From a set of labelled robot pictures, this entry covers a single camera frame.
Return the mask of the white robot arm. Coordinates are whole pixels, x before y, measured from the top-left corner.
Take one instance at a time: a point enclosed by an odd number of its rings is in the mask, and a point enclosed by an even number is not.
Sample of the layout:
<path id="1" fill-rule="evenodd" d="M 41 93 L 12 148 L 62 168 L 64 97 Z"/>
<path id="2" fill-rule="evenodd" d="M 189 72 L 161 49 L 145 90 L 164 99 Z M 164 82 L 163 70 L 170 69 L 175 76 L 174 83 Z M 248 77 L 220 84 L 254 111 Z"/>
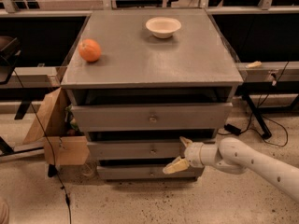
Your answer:
<path id="1" fill-rule="evenodd" d="M 299 202 L 299 169 L 254 150 L 244 142 L 228 137 L 217 144 L 193 142 L 180 137 L 185 146 L 184 156 L 176 157 L 163 168 L 163 173 L 171 175 L 185 171 L 189 167 L 214 167 L 224 173 L 240 175 L 247 169 L 261 176 L 296 202 Z"/>

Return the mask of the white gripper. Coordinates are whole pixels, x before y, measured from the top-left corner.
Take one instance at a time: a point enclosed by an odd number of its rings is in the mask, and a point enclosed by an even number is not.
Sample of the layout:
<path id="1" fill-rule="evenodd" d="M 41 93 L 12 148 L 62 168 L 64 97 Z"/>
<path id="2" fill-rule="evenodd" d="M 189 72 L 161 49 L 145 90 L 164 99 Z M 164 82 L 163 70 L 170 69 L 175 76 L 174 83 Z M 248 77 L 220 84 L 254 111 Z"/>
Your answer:
<path id="1" fill-rule="evenodd" d="M 179 140 L 186 147 L 184 151 L 185 159 L 178 156 L 172 162 L 168 163 L 163 168 L 163 173 L 166 175 L 187 170 L 189 166 L 194 168 L 204 167 L 201 161 L 201 150 L 204 144 L 201 142 L 194 143 L 192 140 L 183 136 L 181 136 Z"/>

